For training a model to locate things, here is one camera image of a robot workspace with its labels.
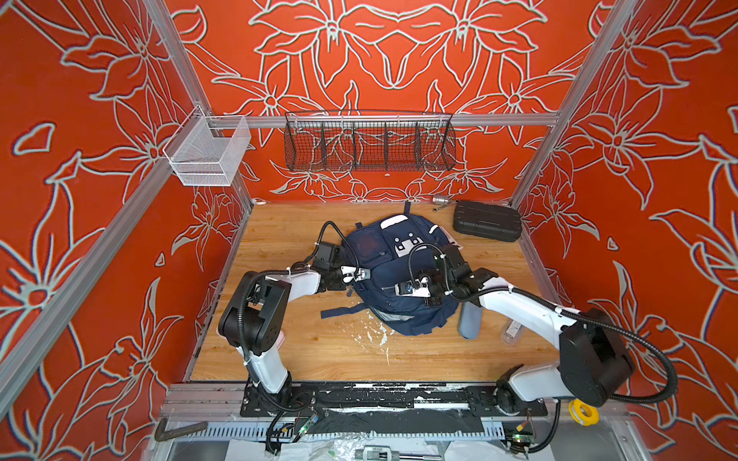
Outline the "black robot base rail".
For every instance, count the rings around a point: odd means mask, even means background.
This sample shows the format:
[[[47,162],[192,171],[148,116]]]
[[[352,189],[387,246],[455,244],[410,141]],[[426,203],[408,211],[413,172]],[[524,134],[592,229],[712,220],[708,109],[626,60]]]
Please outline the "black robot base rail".
[[[526,403],[507,415],[495,401],[493,383],[298,381],[278,403],[269,403],[249,382],[239,414],[245,418],[273,417],[304,428],[307,438],[343,435],[412,436],[431,440],[503,440],[518,423],[544,421],[543,401]]]

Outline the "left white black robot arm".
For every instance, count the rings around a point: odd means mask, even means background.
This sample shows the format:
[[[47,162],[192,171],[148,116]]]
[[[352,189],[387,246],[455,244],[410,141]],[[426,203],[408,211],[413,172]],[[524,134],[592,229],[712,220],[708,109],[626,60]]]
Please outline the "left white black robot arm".
[[[269,409],[297,411],[290,372],[277,342],[288,304],[327,291],[345,291],[368,279],[354,248],[332,221],[325,222],[310,255],[286,269],[243,275],[218,323],[218,334],[243,358],[249,380]]]

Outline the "navy blue student backpack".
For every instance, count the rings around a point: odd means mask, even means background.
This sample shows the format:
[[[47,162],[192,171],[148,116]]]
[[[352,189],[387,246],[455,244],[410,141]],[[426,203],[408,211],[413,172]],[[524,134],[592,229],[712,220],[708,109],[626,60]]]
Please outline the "navy blue student backpack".
[[[443,262],[438,252],[452,243],[444,228],[414,214],[409,202],[399,214],[370,224],[357,223],[342,246],[348,265],[357,263],[369,271],[367,279],[353,283],[361,302],[354,307],[323,310],[321,318],[369,310],[404,336],[430,334],[445,326],[459,303],[446,295],[415,297],[411,281],[439,274]]]

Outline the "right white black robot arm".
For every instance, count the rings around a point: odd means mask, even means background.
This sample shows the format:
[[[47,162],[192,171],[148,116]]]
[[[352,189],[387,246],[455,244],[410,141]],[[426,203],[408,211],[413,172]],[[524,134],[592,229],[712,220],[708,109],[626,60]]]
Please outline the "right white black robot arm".
[[[613,324],[605,311],[563,307],[486,268],[472,269],[455,245],[433,250],[434,269],[409,268],[394,287],[397,295],[472,303],[521,324],[558,350],[558,361],[512,370],[505,383],[515,399],[576,399],[601,407],[609,400],[661,403],[676,394],[678,374],[672,361],[645,338]],[[650,352],[665,372],[665,384],[651,395],[618,392],[635,373],[628,342]]]

